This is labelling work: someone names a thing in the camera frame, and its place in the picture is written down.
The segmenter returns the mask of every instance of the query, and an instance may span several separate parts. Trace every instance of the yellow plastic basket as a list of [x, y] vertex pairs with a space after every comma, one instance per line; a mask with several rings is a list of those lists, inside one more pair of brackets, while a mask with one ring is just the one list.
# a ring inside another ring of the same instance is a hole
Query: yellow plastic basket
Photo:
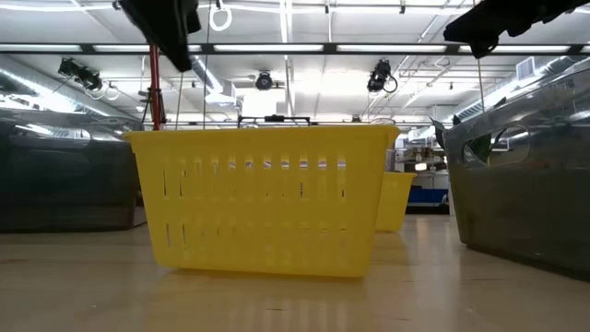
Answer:
[[392, 126], [128, 133], [156, 261], [363, 276]]
[[414, 173], [386, 172], [383, 176], [377, 231], [399, 231], [406, 215], [407, 198]]

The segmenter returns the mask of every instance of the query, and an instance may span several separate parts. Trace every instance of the wooden floor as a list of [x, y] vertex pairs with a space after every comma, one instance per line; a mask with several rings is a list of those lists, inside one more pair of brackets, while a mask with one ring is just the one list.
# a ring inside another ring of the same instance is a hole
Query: wooden floor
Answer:
[[590, 284], [466, 249], [448, 217], [378, 234], [363, 280], [157, 267], [148, 229], [0, 235], [0, 331], [584, 331]]

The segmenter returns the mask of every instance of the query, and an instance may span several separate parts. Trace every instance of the ceiling light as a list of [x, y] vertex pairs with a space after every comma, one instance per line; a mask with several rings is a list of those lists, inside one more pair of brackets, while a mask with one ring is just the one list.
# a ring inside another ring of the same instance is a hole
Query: ceiling light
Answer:
[[459, 53], [471, 53], [471, 46], [460, 46]]
[[81, 52], [79, 45], [0, 44], [0, 52]]
[[492, 53], [564, 53], [570, 50], [568, 45], [500, 45]]
[[427, 164], [425, 164], [425, 163], [416, 164], [416, 165], [414, 166], [414, 169], [415, 169], [416, 171], [418, 171], [418, 172], [420, 172], [420, 171], [426, 171], [426, 170], [428, 169], [428, 165], [427, 165]]
[[321, 52], [323, 45], [318, 44], [235, 44], [214, 45], [217, 52]]
[[97, 52], [149, 52], [149, 45], [94, 45]]
[[438, 53], [446, 45], [338, 45], [339, 52]]
[[188, 52], [201, 52], [203, 49], [201, 45], [188, 45]]
[[[334, 6], [330, 8], [335, 13], [347, 14], [400, 14], [399, 6]], [[462, 15], [469, 11], [470, 8], [436, 8], [406, 6], [406, 15]]]

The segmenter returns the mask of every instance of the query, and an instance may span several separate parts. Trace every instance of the basket slot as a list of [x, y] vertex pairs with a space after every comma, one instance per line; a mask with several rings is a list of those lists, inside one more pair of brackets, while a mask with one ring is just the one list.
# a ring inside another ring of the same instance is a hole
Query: basket slot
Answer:
[[184, 170], [184, 164], [183, 164], [183, 170], [181, 171], [181, 176], [178, 179], [178, 194], [180, 197], [184, 197], [184, 190], [183, 190], [183, 182], [186, 181], [186, 171]]
[[167, 191], [166, 191], [166, 167], [162, 168], [162, 183], [164, 184], [164, 197], [167, 196]]
[[195, 160], [195, 196], [197, 198], [203, 198], [204, 193], [204, 182], [203, 182], [203, 162], [200, 159]]
[[166, 244], [168, 245], [168, 249], [172, 247], [170, 239], [170, 225], [168, 223], [166, 223]]
[[184, 224], [183, 224], [183, 245], [184, 245], [184, 247], [186, 247], [186, 229], [184, 228]]

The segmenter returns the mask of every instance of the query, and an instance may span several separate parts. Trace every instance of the red pole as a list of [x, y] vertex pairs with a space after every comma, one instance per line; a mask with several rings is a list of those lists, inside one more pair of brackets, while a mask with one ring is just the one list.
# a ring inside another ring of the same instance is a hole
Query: red pole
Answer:
[[159, 130], [159, 50], [156, 45], [149, 45], [149, 66], [151, 69], [151, 118], [154, 130]]

